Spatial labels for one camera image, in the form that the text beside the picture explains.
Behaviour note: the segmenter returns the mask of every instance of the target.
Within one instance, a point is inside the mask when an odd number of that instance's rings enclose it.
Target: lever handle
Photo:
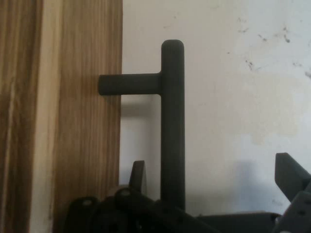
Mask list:
[[[101,75],[100,95],[161,96],[161,199],[185,209],[185,72],[184,45],[162,44],[157,74]]]

